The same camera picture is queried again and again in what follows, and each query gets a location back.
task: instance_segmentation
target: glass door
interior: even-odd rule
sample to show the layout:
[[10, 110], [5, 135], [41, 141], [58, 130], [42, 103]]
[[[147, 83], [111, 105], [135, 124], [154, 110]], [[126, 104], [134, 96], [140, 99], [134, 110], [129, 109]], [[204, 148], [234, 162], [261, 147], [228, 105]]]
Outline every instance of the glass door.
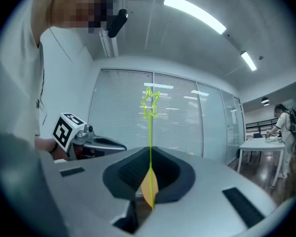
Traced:
[[237, 109], [233, 101], [233, 96], [224, 91], [221, 92], [227, 123], [227, 155], [225, 163], [229, 164], [237, 157], [237, 150], [239, 149], [239, 127], [236, 115]]
[[197, 86], [194, 81], [154, 75], [154, 91], [160, 91], [153, 119], [154, 146], [202, 156], [203, 129]]
[[[148, 120], [140, 103], [147, 83], [152, 83], [152, 73], [101, 70], [88, 120], [95, 134], [116, 140], [127, 149], [148, 146]], [[151, 109], [151, 98], [146, 105]]]

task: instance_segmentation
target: yellow star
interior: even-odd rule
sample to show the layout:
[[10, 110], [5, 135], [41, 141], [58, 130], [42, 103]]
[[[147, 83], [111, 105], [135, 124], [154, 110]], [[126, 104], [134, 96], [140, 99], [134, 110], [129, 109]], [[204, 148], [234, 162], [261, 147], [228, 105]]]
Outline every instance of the yellow star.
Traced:
[[[157, 101], [159, 99], [159, 96], [160, 96], [160, 91], [157, 91], [155, 93], [152, 93], [151, 90], [150, 90], [150, 88], [147, 87], [147, 89], [146, 89], [146, 96], [145, 96], [145, 98], [142, 101], [140, 101], [140, 103], [144, 107], [144, 119], [146, 119], [148, 117], [148, 115], [151, 115], [154, 118], [158, 117], [156, 103], [157, 103]], [[145, 105], [145, 101], [148, 99], [148, 97], [151, 97], [151, 98], [154, 97], [154, 100], [152, 102], [152, 111], [147, 111], [147, 106]]]

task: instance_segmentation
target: white ceiling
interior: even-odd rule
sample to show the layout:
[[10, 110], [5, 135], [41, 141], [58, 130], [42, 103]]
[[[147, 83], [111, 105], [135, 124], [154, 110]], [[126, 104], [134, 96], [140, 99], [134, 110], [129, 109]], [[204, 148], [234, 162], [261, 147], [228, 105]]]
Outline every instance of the white ceiling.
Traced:
[[[270, 101], [270, 104], [280, 104], [284, 101], [290, 99], [296, 99], [296, 82], [283, 87], [279, 90], [276, 90], [270, 94], [265, 95]], [[258, 108], [262, 108], [263, 104], [261, 103], [262, 97], [249, 101], [243, 104], [243, 109], [245, 112], [249, 112]]]
[[[218, 19], [219, 35], [198, 19], [163, 5], [163, 0], [118, 0], [128, 10], [117, 35], [119, 55], [146, 55], [198, 67], [236, 88], [296, 70], [296, 20], [281, 0], [187, 0]], [[98, 33], [79, 30], [93, 59], [104, 57]], [[257, 70], [240, 56], [248, 51]]]

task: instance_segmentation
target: white shirt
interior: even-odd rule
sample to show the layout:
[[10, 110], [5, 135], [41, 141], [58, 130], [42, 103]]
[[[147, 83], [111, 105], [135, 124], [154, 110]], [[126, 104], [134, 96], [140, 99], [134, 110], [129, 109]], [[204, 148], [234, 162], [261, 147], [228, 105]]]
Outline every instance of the white shirt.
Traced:
[[288, 113], [283, 112], [278, 118], [276, 125], [277, 128], [281, 129], [282, 139], [286, 141], [288, 136], [291, 134], [291, 119]]
[[23, 0], [0, 33], [0, 132], [34, 146], [44, 64], [42, 44], [37, 47], [31, 28], [32, 2]]

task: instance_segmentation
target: black rectangular slot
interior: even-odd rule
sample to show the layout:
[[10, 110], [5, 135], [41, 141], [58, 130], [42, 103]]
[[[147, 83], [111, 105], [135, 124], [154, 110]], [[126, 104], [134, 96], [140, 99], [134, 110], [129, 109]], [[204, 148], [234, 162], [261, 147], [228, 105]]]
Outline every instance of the black rectangular slot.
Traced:
[[264, 216], [254, 207], [254, 205], [237, 189], [231, 188], [222, 191], [229, 200], [233, 208], [238, 212], [248, 228], [254, 226], [264, 219]]
[[60, 170], [59, 172], [62, 175], [62, 177], [65, 177], [65, 176], [71, 176], [71, 175], [74, 175], [74, 174], [78, 174], [78, 173], [83, 172], [83, 171], [84, 171], [84, 168], [75, 167], [75, 168], [71, 168], [71, 169]]

